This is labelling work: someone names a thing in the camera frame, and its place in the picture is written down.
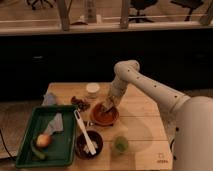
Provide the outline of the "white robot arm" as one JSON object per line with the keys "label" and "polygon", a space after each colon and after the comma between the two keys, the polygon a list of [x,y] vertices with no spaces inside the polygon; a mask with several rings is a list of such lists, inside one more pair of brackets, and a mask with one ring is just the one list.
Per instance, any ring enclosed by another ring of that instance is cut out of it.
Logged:
{"label": "white robot arm", "polygon": [[103,111],[118,106],[128,84],[144,92],[171,114],[177,115],[173,171],[213,171],[213,98],[190,97],[150,79],[136,60],[120,61],[103,103]]}

